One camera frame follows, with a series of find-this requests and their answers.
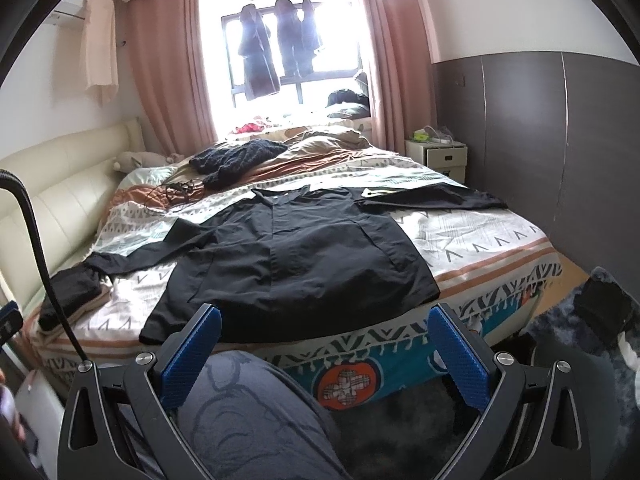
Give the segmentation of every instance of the white towel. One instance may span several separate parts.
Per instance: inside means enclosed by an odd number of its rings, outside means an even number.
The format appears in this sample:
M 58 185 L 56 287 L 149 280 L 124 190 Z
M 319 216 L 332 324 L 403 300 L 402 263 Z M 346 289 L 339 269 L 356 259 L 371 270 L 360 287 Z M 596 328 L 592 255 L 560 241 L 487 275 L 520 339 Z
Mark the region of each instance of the white towel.
M 116 13 L 113 0 L 86 0 L 82 30 L 81 68 L 86 89 L 96 87 L 100 104 L 118 92 Z
M 625 364 L 636 373 L 636 404 L 638 408 L 640 408 L 640 357 L 638 357 L 638 354 L 631 348 L 631 345 L 626 342 L 624 332 L 618 334 L 618 348 L 620 348 L 620 353 L 625 360 Z

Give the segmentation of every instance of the pillow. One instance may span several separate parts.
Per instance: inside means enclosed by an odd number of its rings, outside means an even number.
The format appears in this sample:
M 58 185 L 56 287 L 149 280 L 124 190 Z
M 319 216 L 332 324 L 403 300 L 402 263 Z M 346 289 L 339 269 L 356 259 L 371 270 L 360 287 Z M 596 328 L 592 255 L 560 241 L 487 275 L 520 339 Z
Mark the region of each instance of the pillow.
M 358 103 L 339 103 L 325 108 L 326 116 L 330 119 L 363 119 L 371 117 L 371 111 L 365 105 Z
M 161 168 L 137 168 L 122 179 L 118 189 L 129 189 L 132 186 L 160 186 L 171 177 L 178 168 L 162 166 Z

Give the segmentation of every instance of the pink curtain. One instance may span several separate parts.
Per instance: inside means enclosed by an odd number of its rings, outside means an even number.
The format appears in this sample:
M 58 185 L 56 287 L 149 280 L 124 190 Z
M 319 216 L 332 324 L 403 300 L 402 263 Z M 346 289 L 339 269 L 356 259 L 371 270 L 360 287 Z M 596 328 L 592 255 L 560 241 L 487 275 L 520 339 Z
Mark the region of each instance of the pink curtain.
M 429 43 L 419 0 L 360 0 L 371 34 L 373 143 L 404 155 L 404 140 L 435 126 Z
M 127 44 L 140 100 L 164 152 L 193 155 L 214 143 L 198 0 L 131 0 Z

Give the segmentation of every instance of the dark coat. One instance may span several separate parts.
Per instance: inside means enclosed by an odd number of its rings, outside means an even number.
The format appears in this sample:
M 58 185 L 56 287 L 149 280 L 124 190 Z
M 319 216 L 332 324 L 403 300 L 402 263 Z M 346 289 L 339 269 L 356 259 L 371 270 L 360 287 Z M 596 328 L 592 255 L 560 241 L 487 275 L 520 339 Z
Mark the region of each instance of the dark coat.
M 280 91 L 280 78 L 273 65 L 269 29 L 254 4 L 240 12 L 242 39 L 238 54 L 244 57 L 244 95 L 247 101 Z
M 313 73 L 313 58 L 322 45 L 316 14 L 311 0 L 302 1 L 305 13 L 300 21 L 298 10 L 290 0 L 276 1 L 274 14 L 278 19 L 278 46 L 282 54 L 285 76 L 305 76 Z
M 206 189 L 219 191 L 232 186 L 249 170 L 285 152 L 287 147 L 281 142 L 268 139 L 254 139 L 228 150 L 207 148 L 194 156 L 189 164 L 206 175 L 202 183 Z

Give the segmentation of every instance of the gray pants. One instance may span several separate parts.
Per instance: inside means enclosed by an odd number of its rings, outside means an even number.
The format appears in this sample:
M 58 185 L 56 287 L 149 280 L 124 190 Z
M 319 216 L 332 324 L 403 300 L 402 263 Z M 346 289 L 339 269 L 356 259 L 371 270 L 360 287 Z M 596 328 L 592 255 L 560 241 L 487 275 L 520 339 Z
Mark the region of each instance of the gray pants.
M 245 352 L 208 359 L 178 426 L 215 480 L 351 479 L 332 446 L 338 432 L 329 413 L 282 370 Z M 146 473 L 162 478 L 136 448 Z

